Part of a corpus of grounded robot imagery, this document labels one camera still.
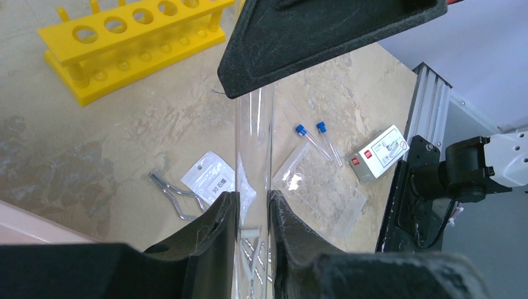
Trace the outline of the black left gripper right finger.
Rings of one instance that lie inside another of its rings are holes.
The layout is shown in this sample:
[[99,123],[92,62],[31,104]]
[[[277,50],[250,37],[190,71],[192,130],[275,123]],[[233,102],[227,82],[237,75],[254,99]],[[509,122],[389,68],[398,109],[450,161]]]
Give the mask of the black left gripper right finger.
[[490,298],[463,257],[347,253],[303,222],[278,191],[268,193],[275,298]]

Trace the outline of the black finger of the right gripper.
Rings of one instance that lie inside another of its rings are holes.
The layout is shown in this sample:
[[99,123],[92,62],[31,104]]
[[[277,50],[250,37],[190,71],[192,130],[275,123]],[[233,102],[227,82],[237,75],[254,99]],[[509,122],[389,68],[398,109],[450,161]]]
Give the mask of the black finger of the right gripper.
[[446,1],[245,1],[217,69],[238,98],[446,14]]

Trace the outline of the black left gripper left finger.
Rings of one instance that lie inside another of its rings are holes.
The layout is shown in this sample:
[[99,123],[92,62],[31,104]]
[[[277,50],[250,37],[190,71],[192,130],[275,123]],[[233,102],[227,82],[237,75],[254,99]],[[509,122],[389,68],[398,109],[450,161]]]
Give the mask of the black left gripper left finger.
[[230,298],[240,209],[206,213],[140,252],[128,244],[3,245],[2,298]]

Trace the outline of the clear glass test tube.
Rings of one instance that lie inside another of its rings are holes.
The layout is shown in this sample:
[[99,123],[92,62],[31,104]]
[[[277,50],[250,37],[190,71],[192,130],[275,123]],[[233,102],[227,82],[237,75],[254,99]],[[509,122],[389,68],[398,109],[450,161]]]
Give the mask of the clear glass test tube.
[[268,195],[271,188],[274,87],[239,97],[235,114],[235,190],[240,196],[234,298],[270,298]]

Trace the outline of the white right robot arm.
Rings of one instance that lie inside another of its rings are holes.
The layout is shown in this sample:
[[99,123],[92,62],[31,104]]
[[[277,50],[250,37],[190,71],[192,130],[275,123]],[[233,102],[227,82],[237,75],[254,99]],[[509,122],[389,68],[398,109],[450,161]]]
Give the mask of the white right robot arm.
[[[217,75],[228,98],[444,15],[446,1],[243,1]],[[478,202],[527,184],[525,133],[475,137],[412,171],[427,201]]]

